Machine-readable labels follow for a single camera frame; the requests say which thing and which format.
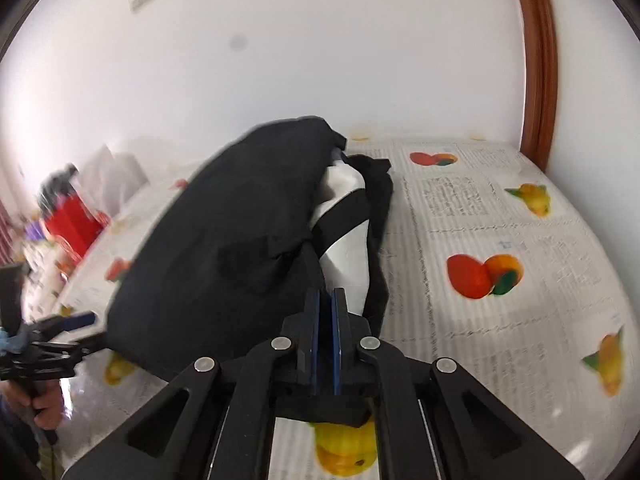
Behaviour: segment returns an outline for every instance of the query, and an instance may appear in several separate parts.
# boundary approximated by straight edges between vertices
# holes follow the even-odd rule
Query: human hand
[[[55,430],[62,421],[62,390],[58,381],[46,381],[44,392],[35,399],[14,381],[0,382],[0,392],[14,413],[32,406],[34,410],[42,410],[33,421],[43,430]]]

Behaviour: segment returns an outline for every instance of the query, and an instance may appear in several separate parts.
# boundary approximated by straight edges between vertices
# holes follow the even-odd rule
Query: wall
[[[0,64],[0,162],[27,207],[104,142],[152,172],[307,114],[517,144],[523,102],[518,0],[41,0]]]
[[[552,0],[560,88],[548,176],[604,245],[640,315],[640,41],[611,0]]]

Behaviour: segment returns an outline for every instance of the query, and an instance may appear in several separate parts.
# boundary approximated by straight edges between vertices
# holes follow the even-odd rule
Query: silver screw
[[[380,339],[373,337],[372,335],[368,335],[360,340],[360,346],[365,350],[375,350],[380,347]]]
[[[438,359],[438,362],[436,362],[436,368],[444,374],[452,374],[456,371],[458,365],[453,359],[443,357],[442,359]]]
[[[197,372],[209,372],[215,365],[216,362],[211,357],[201,357],[194,362],[193,367]]]
[[[291,346],[291,339],[288,337],[280,336],[271,341],[271,348],[274,350],[287,350]]]

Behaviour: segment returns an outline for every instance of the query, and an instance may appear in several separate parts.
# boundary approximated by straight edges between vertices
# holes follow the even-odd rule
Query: red bag
[[[77,265],[103,227],[87,211],[78,195],[67,196],[63,200],[62,206],[44,221],[44,225]]]

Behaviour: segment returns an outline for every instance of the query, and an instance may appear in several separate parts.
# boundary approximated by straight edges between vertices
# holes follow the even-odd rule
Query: black stripe
[[[369,203],[364,188],[351,191],[325,212],[311,230],[318,258],[345,234],[369,219]]]

